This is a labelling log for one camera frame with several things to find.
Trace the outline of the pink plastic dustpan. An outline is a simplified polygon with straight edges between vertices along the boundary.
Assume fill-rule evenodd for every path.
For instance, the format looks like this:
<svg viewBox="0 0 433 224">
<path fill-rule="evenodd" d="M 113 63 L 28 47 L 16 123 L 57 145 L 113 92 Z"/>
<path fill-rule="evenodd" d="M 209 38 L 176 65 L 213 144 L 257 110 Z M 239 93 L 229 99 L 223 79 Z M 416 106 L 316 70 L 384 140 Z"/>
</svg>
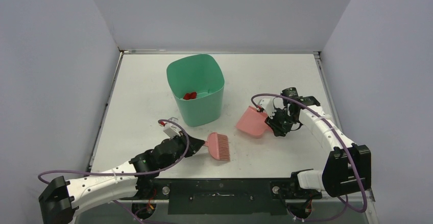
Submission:
<svg viewBox="0 0 433 224">
<path fill-rule="evenodd" d="M 265 122 L 267 117 L 265 112 L 258 112 L 255 107 L 249 106 L 235 127 L 249 136 L 261 138 L 266 132 L 272 132 Z"/>
</svg>

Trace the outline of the pink hand brush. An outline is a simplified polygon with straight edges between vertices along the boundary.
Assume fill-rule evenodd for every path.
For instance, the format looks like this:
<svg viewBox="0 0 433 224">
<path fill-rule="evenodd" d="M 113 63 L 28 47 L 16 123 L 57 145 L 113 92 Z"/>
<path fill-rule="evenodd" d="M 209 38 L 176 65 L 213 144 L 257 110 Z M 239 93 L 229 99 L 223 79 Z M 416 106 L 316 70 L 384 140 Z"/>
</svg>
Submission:
<svg viewBox="0 0 433 224">
<path fill-rule="evenodd" d="M 217 132 L 210 133 L 204 145 L 214 159 L 230 161 L 229 140 L 226 135 Z"/>
</svg>

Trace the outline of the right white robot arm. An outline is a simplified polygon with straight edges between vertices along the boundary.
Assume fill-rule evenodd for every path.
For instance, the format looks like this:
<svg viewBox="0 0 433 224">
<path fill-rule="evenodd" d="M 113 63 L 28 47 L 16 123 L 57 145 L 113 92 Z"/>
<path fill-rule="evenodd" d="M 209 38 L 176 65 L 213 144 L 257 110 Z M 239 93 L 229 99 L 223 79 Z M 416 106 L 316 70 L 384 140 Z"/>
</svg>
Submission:
<svg viewBox="0 0 433 224">
<path fill-rule="evenodd" d="M 323 170 L 302 170 L 292 174 L 288 190 L 301 198 L 309 189 L 326 191 L 337 197 L 368 190 L 371 187 L 371 152 L 366 145 L 357 145 L 327 117 L 314 96 L 299 96 L 295 87 L 281 92 L 283 107 L 270 98 L 259 102 L 260 111 L 267 114 L 265 123 L 276 137 L 284 137 L 296 124 L 308 129 L 320 146 L 329 151 Z"/>
</svg>

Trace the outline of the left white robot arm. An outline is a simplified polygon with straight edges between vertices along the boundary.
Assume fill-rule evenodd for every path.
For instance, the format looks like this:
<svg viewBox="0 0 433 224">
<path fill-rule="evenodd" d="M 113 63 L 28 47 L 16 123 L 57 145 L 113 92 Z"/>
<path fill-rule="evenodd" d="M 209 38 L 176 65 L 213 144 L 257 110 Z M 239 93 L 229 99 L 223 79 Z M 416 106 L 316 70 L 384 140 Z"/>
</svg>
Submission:
<svg viewBox="0 0 433 224">
<path fill-rule="evenodd" d="M 70 223 L 82 212 L 107 202 L 147 198 L 154 178 L 207 145 L 205 140 L 182 134 L 104 172 L 84 172 L 81 178 L 67 180 L 60 170 L 60 176 L 45 182 L 38 198 L 43 223 Z"/>
</svg>

